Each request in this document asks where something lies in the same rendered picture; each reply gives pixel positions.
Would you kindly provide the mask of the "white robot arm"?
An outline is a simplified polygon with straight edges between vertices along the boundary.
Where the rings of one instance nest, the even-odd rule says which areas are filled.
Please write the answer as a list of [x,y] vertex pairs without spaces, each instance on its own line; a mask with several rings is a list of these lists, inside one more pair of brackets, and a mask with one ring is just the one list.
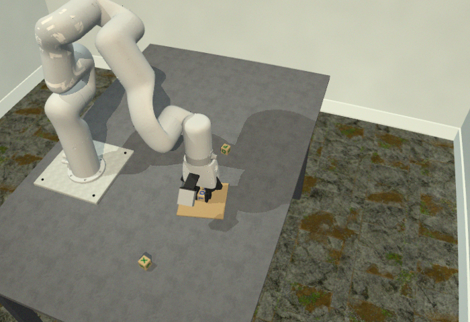
[[[70,0],[39,19],[35,36],[44,80],[53,92],[44,106],[64,153],[63,164],[75,183],[97,180],[105,162],[97,155],[81,112],[96,94],[95,62],[81,39],[96,25],[95,46],[125,88],[132,123],[146,144],[166,153],[183,135],[186,161],[205,166],[218,155],[212,149],[212,125],[203,114],[169,105],[156,119],[153,109],[155,73],[137,46],[145,28],[129,9],[110,0]],[[183,129],[183,130],[182,130]]]

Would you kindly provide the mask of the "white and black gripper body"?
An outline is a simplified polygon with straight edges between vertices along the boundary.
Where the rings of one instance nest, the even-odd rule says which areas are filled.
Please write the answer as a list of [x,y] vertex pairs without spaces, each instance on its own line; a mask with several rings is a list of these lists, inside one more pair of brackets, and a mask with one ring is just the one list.
[[216,187],[216,177],[220,179],[220,171],[217,160],[212,160],[205,166],[192,166],[184,156],[183,159],[183,180],[186,181],[189,173],[198,174],[199,179],[196,186],[204,187],[207,189],[214,189]]

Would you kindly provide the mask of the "tan flat mat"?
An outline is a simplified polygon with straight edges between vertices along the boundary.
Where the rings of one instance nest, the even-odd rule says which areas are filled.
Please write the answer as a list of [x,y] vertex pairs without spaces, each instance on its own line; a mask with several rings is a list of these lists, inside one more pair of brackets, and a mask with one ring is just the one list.
[[195,200],[194,207],[179,205],[177,216],[224,219],[229,183],[222,183],[221,190],[211,192],[208,202]]

